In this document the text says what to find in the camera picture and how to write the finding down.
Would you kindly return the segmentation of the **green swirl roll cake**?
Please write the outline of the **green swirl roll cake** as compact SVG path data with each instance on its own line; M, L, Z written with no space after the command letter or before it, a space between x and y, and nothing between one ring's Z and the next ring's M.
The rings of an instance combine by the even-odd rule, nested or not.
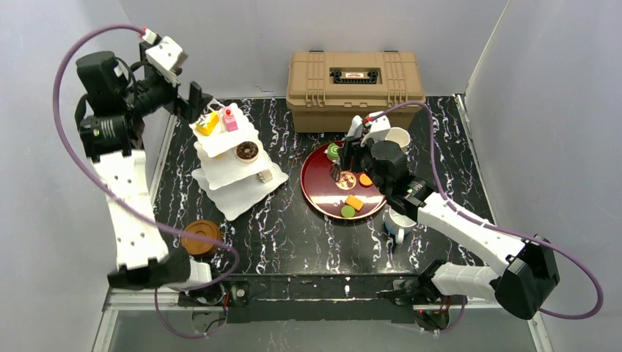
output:
M337 161L339 156L340 146L336 143L330 143L329 146L325 149L326 157L331 161Z

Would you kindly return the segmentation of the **red round tray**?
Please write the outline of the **red round tray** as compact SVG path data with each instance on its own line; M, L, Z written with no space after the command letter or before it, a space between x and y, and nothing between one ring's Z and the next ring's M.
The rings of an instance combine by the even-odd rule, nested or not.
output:
M329 174L333 162L325 154L330 143L321 145L304 161L299 178L302 194L314 209L334 219L344 219L340 215L340 209L345 205L348 195L361 199L365 206L360 212L356 212L355 217L344 220L363 219L374 215L384 207L384 195L375 186L361 186L361 172L342 171L340 180L335 183Z

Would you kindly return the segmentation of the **yellow cake slice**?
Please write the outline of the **yellow cake slice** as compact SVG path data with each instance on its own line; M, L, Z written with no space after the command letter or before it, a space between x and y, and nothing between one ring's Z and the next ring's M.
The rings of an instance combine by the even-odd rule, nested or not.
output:
M202 115L196 122L195 128L203 136L210 136L219 125L220 116L217 111Z

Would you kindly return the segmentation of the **pink cake with cherry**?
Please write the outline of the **pink cake with cherry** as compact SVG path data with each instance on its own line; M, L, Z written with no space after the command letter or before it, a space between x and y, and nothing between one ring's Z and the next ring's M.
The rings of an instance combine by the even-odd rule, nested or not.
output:
M238 130L238 123L235 113L231 108L223 108L221 112L222 123L226 132Z

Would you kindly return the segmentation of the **chocolate glazed donut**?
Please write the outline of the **chocolate glazed donut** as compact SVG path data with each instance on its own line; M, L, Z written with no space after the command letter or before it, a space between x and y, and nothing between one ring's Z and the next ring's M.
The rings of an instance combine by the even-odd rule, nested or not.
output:
M258 158L259 147L251 141L242 142L236 147L235 155L239 161L251 163Z

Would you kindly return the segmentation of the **white three-tier dessert stand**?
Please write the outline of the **white three-tier dessert stand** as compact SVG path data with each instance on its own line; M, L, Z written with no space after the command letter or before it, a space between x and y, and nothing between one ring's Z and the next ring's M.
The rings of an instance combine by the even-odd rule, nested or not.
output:
M226 132L221 118L223 108L234 111L238 130ZM232 221L288 181L288 174L271 160L259 139L259 131L236 103L210 108L205 114L212 111L219 113L220 120L210 136L199 133L195 123L190 125L196 137L193 146L200 161L200 168L192 171L191 176L226 220ZM258 158L251 163L241 162L235 155L236 147L246 141L259 147ZM268 183L262 183L257 176L265 169L270 169L274 176Z

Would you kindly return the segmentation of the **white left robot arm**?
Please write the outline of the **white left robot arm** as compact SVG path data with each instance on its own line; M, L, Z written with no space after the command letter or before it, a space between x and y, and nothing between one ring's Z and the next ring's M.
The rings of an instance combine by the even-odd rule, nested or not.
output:
M194 122L211 101L192 83L190 95L178 94L185 51L163 37L139 46L140 60L127 65L111 51L76 61L86 93L75 120L85 154L109 191L106 198L116 238L116 267L110 286L126 290L157 287L189 289L211 281L208 265L182 250L171 250L154 225L147 186L143 119L165 108Z

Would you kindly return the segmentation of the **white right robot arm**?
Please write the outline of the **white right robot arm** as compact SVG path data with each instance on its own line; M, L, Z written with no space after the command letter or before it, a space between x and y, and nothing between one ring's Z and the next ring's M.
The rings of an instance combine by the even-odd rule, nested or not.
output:
M392 210L440 232L484 262L468 266L436 261L419 276L421 295L484 298L529 320L557 287L560 276L547 239L508 235L445 199L409 171L406 154L396 142L366 142L349 136L338 155L339 169L364 172Z

